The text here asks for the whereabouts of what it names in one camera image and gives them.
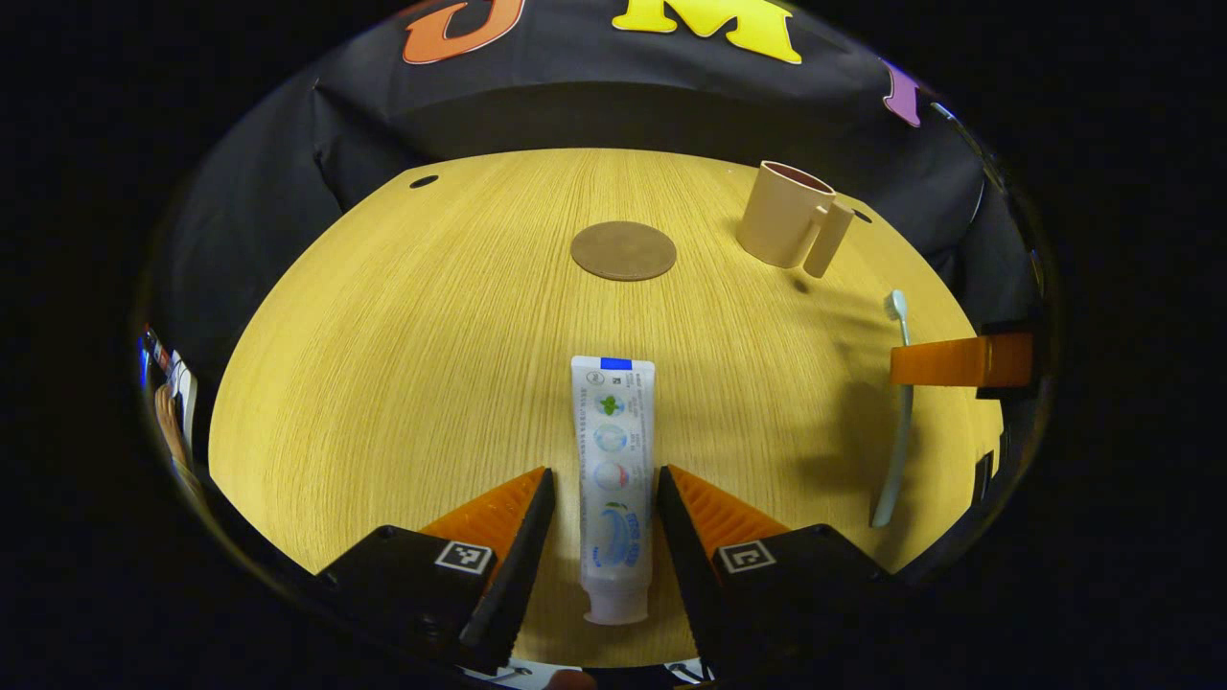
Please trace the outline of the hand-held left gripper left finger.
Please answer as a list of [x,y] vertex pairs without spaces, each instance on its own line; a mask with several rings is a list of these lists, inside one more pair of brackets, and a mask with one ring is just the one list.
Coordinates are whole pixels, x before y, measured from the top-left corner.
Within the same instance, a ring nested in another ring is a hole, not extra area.
[[375,527],[318,583],[357,632],[491,676],[517,646],[555,502],[553,471],[537,467],[420,530]]

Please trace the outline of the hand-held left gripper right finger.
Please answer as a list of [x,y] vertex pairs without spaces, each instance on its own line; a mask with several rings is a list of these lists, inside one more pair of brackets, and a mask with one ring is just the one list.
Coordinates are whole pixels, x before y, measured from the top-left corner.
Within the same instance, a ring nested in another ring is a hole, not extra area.
[[699,661],[714,676],[810,676],[877,643],[902,584],[825,523],[791,529],[681,467],[656,511]]

